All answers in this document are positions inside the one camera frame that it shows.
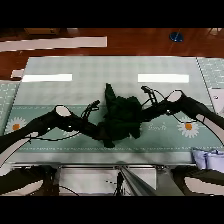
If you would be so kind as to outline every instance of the table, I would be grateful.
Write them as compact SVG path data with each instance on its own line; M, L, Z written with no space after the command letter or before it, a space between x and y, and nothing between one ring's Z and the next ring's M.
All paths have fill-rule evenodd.
M81 115L85 107L100 100L100 110L93 112L90 122L97 124L106 113L103 93L110 83L116 95L136 96L140 102L147 100L141 90L147 85L168 95L175 89L204 103L213 110L203 80L199 62L194 57L148 56L69 56L29 58L24 75L72 74L72 81L21 82L10 113L8 124L19 118L27 123L35 117L63 104L75 114ZM138 74L187 74L189 83L138 83ZM179 119L187 119L178 113ZM79 135L60 142L32 140L14 153L7 162L64 164L189 164L192 163L192 147L210 150L222 149L219 140L205 126L197 123L199 133L194 138L182 135L173 117L161 116L142 124L139 139L127 138L115 142L107 149L102 142ZM69 133L54 129L46 138L61 138Z

